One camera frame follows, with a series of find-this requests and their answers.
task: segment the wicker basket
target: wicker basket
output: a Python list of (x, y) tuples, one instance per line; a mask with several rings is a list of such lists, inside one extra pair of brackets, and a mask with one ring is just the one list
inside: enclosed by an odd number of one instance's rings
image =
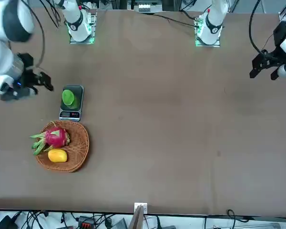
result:
[(36, 156), (36, 159), (45, 169), (69, 173), (74, 172), (82, 166), (88, 155), (88, 133), (83, 125), (70, 121), (48, 123), (41, 132), (54, 127), (54, 123), (56, 126), (64, 128), (70, 135), (70, 144), (62, 148), (67, 152), (68, 160), (62, 163), (51, 162), (47, 152), (41, 152)]

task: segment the electrical wire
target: electrical wire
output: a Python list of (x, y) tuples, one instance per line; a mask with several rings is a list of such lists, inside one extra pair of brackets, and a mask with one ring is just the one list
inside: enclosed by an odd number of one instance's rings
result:
[(26, 221), (23, 223), (23, 225), (22, 225), (22, 227), (21, 227), (20, 229), (22, 229), (25, 224), (27, 224), (27, 228), (30, 228), (30, 226), (29, 226), (29, 221), (30, 221), (30, 219), (33, 217), (32, 214), (31, 214), (31, 216), (29, 217), (30, 213), (32, 213), (32, 212), (31, 212), (31, 211), (28, 211), (27, 219), (26, 219)]
[(159, 14), (153, 14), (153, 16), (157, 16), (157, 17), (165, 18), (165, 19), (168, 19), (168, 20), (171, 20), (171, 21), (174, 21), (174, 22), (177, 22), (177, 23), (183, 24), (183, 25), (187, 25), (187, 26), (195, 27), (194, 25), (191, 25), (191, 24), (189, 24), (189, 23), (185, 23), (185, 22), (182, 22), (182, 21), (177, 21), (177, 20), (175, 20), (175, 19), (168, 18), (168, 17), (162, 16), (162, 15), (159, 15)]
[(97, 226), (95, 226), (95, 229), (97, 229), (102, 223), (104, 223), (105, 220), (106, 220), (106, 217), (105, 217), (105, 219), (104, 219), (103, 221), (101, 221)]
[(46, 2), (50, 5), (52, 13), (54, 14), (55, 20), (57, 25), (59, 26), (59, 23), (61, 22), (61, 16), (59, 15), (58, 11), (55, 8), (55, 2), (54, 0), (52, 0), (52, 3), (50, 2), (50, 0), (46, 0)]
[(268, 37), (268, 39), (267, 39), (267, 41), (266, 41), (266, 43), (264, 44), (264, 46), (262, 47), (262, 50), (265, 48), (265, 46), (267, 45), (267, 43), (268, 43), (268, 40), (270, 39), (270, 37), (272, 37), (273, 36), (273, 33)]
[(72, 217), (73, 217), (76, 221), (78, 221), (78, 218), (74, 217), (74, 215), (73, 215), (72, 212), (70, 212), (70, 213), (71, 213)]
[(86, 6), (85, 4), (81, 3), (81, 7), (84, 9), (84, 10), (89, 10), (89, 7)]
[(50, 17), (50, 19), (51, 19), (51, 21), (53, 22), (53, 24), (55, 25), (55, 27), (58, 28), (58, 25), (56, 25), (55, 21), (53, 20), (52, 16), (50, 15), (50, 13), (49, 13), (47, 7), (45, 6), (45, 4), (43, 3), (43, 1), (42, 1), (42, 0), (39, 0), (39, 1), (40, 1), (40, 3), (43, 5), (44, 9), (46, 10), (48, 16)]
[(228, 210), (227, 210), (227, 216), (228, 216), (230, 219), (233, 219), (233, 220), (238, 221), (238, 222), (241, 222), (241, 223), (247, 223), (247, 222), (249, 222), (248, 219), (245, 219), (245, 220), (237, 219), (237, 218), (236, 218), (236, 215), (235, 215), (235, 213), (234, 213), (234, 211), (231, 210), (231, 209), (228, 209)]
[(24, 0), (21, 0), (22, 3), (24, 5), (26, 5), (26, 7), (29, 8), (29, 10), (31, 11), (31, 13), (33, 14), (33, 16), (35, 17), (36, 21), (38, 22), (39, 26), (40, 26), (40, 29), (41, 29), (41, 35), (42, 35), (42, 50), (41, 50), (41, 56), (40, 56), (40, 59), (38, 60), (37, 64), (35, 64), (34, 66), (30, 66), (27, 68), (27, 70), (29, 69), (34, 69), (34, 68), (39, 68), (39, 66), (41, 65), (42, 61), (43, 61), (43, 58), (44, 58), (44, 53), (45, 53), (45, 36), (44, 36), (44, 30), (43, 30), (43, 27), (41, 25), (41, 22), (40, 20), (38, 19), (37, 15), (35, 14), (35, 12), (32, 10), (32, 8), (24, 1)]
[(253, 15), (255, 14), (256, 8), (257, 8), (258, 4), (260, 3), (260, 1), (261, 1), (261, 0), (257, 0), (257, 1), (256, 1), (256, 4), (255, 4), (255, 6), (254, 6), (254, 8), (253, 8), (253, 10), (252, 10), (251, 16), (250, 16), (250, 20), (249, 20), (249, 39), (250, 39), (250, 42), (251, 42), (253, 48), (254, 48), (259, 54), (261, 54), (262, 56), (264, 56), (264, 58), (268, 58), (268, 59), (272, 59), (272, 60), (274, 60), (274, 61), (278, 61), (277, 58), (275, 58), (275, 57), (273, 57), (273, 56), (266, 55), (266, 54), (264, 54), (263, 52), (261, 52), (261, 51), (258, 49), (258, 47), (254, 44), (254, 41), (253, 41), (253, 39), (252, 39), (252, 34), (251, 34), (252, 19), (253, 19)]
[(191, 17), (186, 11), (180, 10), (180, 12), (184, 13), (189, 19), (195, 20), (196, 17)]
[(68, 226), (67, 226), (67, 224), (66, 224), (66, 219), (65, 219), (65, 213), (64, 213), (64, 212), (61, 213), (61, 219), (62, 219), (62, 221), (63, 221), (65, 227), (68, 228)]
[[(222, 215), (209, 215), (209, 216), (212, 216), (212, 217), (222, 217)], [(205, 217), (204, 217), (204, 229), (206, 229), (206, 221), (207, 221), (207, 218), (208, 218), (209, 216), (205, 216)], [(227, 210), (227, 216), (228, 216), (230, 219), (233, 220), (233, 225), (232, 225), (231, 229), (234, 229), (234, 228), (235, 228), (235, 223), (236, 223), (236, 221), (239, 221), (239, 222), (241, 222), (241, 223), (247, 223), (247, 222), (249, 222), (248, 219), (246, 219), (246, 220), (237, 219), (237, 218), (236, 218), (236, 215), (235, 215), (235, 213), (234, 213), (234, 211), (231, 210), (231, 209), (228, 209), (228, 210)]]
[(193, 1), (191, 1), (189, 4), (187, 4), (185, 7), (183, 7), (180, 11), (183, 11), (185, 8), (187, 8), (189, 5), (191, 5), (191, 4), (193, 4), (193, 5), (195, 5), (195, 3), (197, 2), (197, 0), (193, 0)]
[(211, 6), (212, 6), (212, 4), (209, 5), (209, 6), (204, 10), (204, 12), (206, 12), (206, 11), (208, 10), (208, 8), (210, 8)]
[(33, 212), (32, 215), (33, 215), (33, 218), (34, 218), (34, 219), (33, 219), (31, 228), (33, 228), (34, 222), (37, 221), (39, 228), (40, 228), (40, 229), (43, 229), (42, 225), (39, 223), (39, 220), (38, 220), (38, 216), (39, 216), (40, 214), (42, 214), (42, 212), (39, 212), (38, 214), (36, 214), (36, 213)]
[(145, 215), (144, 215), (144, 219), (145, 219), (145, 222), (146, 222), (146, 225), (147, 225), (147, 229), (149, 229), (148, 222), (147, 222), (147, 218), (146, 218)]
[(161, 223), (160, 223), (160, 219), (158, 216), (157, 217), (157, 229), (162, 229)]

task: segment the table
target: table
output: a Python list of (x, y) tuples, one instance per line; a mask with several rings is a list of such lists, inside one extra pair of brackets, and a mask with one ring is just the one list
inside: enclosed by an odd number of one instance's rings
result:
[[(0, 101), (0, 208), (133, 212), (147, 202), (149, 213), (286, 217), (286, 79), (271, 81), (272, 70), (249, 79), (249, 14), (228, 14), (221, 48), (203, 48), (191, 27), (123, 10), (100, 12), (94, 45), (69, 45), (64, 26), (36, 13), (55, 91)], [(277, 24), (255, 16), (258, 47)], [(12, 49), (37, 59), (37, 25)], [(85, 87), (92, 143), (71, 174), (41, 168), (28, 138), (58, 119), (66, 84)]]

